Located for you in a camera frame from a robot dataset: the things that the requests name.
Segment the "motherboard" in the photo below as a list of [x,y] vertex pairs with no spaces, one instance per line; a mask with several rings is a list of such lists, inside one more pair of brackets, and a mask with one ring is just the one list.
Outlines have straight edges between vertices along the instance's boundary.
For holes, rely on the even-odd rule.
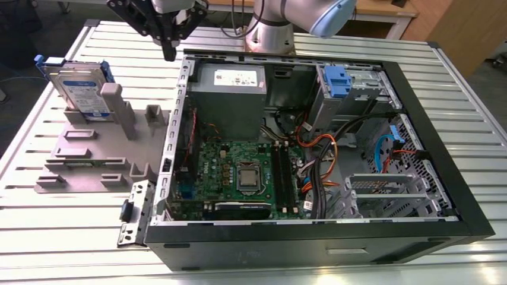
[[179,220],[302,219],[295,173],[302,149],[283,143],[203,142],[194,184],[179,182]]

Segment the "sticker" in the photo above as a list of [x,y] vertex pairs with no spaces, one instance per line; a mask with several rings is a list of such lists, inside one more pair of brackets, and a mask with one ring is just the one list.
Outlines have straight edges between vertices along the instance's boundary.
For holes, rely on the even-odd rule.
[[303,127],[307,129],[307,131],[311,131],[311,125],[307,122],[303,123]]
[[314,207],[314,203],[310,201],[304,201],[303,209],[311,211],[312,207]]
[[66,163],[66,166],[70,167],[94,167],[94,164],[90,162],[83,162],[83,163]]
[[410,17],[415,17],[415,14],[414,14],[414,13],[409,13],[409,12],[398,12],[397,15],[398,15],[398,16],[410,16]]
[[256,87],[256,71],[219,69],[215,71],[215,85]]
[[104,99],[99,96],[96,83],[94,81],[66,80],[62,86],[87,119],[91,121],[106,121],[111,111]]

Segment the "metal table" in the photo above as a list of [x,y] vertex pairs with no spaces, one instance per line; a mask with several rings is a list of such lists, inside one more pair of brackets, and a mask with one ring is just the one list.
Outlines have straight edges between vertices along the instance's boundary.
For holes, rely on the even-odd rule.
[[[160,47],[126,23],[88,23],[67,59],[106,59],[134,108],[159,104],[171,109],[180,62],[166,62]],[[54,278],[66,284],[147,280],[160,284],[497,284],[507,280],[507,136],[446,55],[421,42],[322,40],[304,34],[296,34],[295,46],[302,55],[398,61],[497,236],[405,265],[172,274],[150,250],[116,249],[118,215],[127,194],[35,193],[66,122],[64,100],[48,84],[0,160],[0,280],[51,284]],[[243,42],[226,38],[216,28],[199,28],[183,48],[243,50]]]

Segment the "red cable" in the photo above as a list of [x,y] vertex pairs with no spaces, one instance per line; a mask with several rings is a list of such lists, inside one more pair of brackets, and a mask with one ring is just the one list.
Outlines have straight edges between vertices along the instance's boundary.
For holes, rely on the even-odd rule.
[[183,165],[187,163],[187,158],[191,153],[191,145],[194,142],[194,135],[196,133],[196,122],[198,122],[198,115],[196,115],[196,109],[194,109],[194,125],[192,125],[192,133],[190,134],[190,140],[187,145],[187,154],[184,155]]
[[[415,154],[415,151],[413,150],[395,150],[393,153],[411,153]],[[387,166],[391,163],[391,156],[387,157],[386,161],[383,162],[383,167],[382,167],[382,173],[387,173]]]

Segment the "power supply label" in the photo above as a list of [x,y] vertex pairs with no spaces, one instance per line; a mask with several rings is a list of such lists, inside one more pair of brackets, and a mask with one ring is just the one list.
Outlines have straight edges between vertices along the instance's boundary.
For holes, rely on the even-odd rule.
[[256,87],[256,71],[219,69],[215,71],[215,85]]
[[111,111],[94,81],[64,81],[63,87],[79,111],[91,121],[106,121]]

